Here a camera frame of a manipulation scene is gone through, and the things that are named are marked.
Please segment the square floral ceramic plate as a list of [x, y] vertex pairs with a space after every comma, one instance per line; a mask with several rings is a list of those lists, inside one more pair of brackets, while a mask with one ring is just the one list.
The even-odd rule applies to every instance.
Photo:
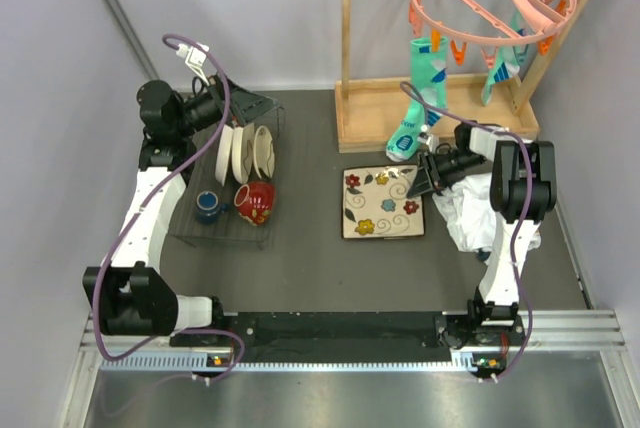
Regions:
[[412, 238], [425, 234], [424, 206], [408, 192], [416, 165], [348, 168], [343, 171], [342, 238]]

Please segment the aluminium frame rail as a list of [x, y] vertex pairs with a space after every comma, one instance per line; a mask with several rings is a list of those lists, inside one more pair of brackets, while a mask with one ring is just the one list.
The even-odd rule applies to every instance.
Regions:
[[635, 427], [639, 380], [616, 315], [541, 310], [241, 312], [226, 334], [140, 346], [92, 328], [64, 427]]

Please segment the white printed t-shirt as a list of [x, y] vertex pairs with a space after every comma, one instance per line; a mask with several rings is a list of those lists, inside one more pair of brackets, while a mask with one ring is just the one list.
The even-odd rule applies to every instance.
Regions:
[[496, 234], [496, 213], [489, 201], [491, 174], [465, 176], [432, 200], [461, 252], [482, 252], [488, 263]]

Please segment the cream small plate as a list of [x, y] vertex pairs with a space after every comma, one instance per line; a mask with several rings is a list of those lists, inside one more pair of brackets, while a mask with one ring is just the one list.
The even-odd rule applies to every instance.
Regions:
[[270, 130], [259, 126], [254, 135], [253, 168], [259, 179], [271, 181], [275, 171], [275, 145]]

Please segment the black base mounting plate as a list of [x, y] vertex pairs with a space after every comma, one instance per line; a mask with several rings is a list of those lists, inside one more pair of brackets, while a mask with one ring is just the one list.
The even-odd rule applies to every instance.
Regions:
[[467, 317], [439, 312], [241, 312], [221, 328], [242, 338], [246, 363], [400, 363], [449, 358], [451, 348], [497, 346]]

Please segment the wooden stand with tray base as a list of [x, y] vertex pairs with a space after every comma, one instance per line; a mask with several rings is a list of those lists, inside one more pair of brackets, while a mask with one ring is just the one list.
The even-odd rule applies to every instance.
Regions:
[[[505, 125], [527, 138], [540, 133], [530, 99], [560, 51], [588, 0], [574, 0], [575, 8], [562, 32], [542, 45], [524, 77], [516, 76], [497, 85], [491, 102], [480, 102], [482, 73], [447, 77], [452, 113], [475, 117], [481, 122]], [[342, 0], [341, 79], [335, 83], [338, 148], [342, 153], [382, 151], [408, 108], [399, 78], [352, 80], [350, 78], [351, 0]]]

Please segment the cream round plate with drawing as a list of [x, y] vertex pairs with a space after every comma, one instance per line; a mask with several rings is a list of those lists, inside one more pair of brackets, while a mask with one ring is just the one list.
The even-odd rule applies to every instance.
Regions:
[[235, 180], [240, 184], [248, 182], [253, 167], [253, 123], [236, 127], [233, 131], [231, 162]]

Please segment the red floral bowl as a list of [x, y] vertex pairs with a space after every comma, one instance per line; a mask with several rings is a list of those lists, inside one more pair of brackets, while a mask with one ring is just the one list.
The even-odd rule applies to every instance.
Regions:
[[264, 225], [275, 205], [275, 186], [265, 181], [252, 181], [238, 188], [233, 204], [240, 217], [252, 226]]

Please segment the blue ceramic mug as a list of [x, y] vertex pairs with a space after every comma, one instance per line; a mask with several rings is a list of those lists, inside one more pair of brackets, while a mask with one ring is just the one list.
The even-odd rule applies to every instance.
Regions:
[[229, 205], [213, 191], [202, 191], [195, 199], [195, 219], [203, 225], [215, 223], [229, 211]]

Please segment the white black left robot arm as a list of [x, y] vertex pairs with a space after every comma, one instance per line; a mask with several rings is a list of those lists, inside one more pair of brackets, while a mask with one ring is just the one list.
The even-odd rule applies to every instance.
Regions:
[[83, 275], [94, 327], [108, 336], [165, 336], [185, 329], [205, 344], [226, 335], [212, 297], [177, 295], [159, 272], [161, 250], [192, 167], [204, 155], [192, 141], [214, 127], [221, 137], [232, 120], [247, 125], [280, 102], [219, 76], [185, 99], [163, 80], [142, 85], [136, 99], [143, 122], [136, 193], [114, 245]]

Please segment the pink round clothes hanger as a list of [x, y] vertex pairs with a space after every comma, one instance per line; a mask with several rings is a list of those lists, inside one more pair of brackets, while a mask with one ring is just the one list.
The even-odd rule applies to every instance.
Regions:
[[475, 46], [492, 66], [501, 48], [513, 49], [519, 64], [532, 50], [547, 55], [577, 11], [578, 0], [409, 0], [408, 21], [415, 37], [448, 49], [456, 64]]

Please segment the short green patterned sock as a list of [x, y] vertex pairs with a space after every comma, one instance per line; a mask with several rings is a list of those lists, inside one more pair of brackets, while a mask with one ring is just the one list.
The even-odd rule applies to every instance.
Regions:
[[521, 54], [518, 46], [506, 45], [495, 47], [492, 52], [482, 48], [481, 53], [488, 68], [481, 101], [484, 105], [488, 105], [494, 86], [519, 74], [525, 54]]

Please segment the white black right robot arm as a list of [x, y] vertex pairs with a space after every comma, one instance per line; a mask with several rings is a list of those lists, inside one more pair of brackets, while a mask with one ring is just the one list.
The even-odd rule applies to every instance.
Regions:
[[436, 318], [439, 341], [454, 349], [471, 339], [481, 344], [498, 336], [509, 339], [523, 329], [521, 274], [530, 242], [556, 204], [554, 145], [475, 122], [455, 128], [455, 146], [448, 151], [419, 153], [408, 195], [441, 195], [450, 176], [487, 161], [492, 163], [489, 203], [496, 219], [488, 266], [466, 313]]

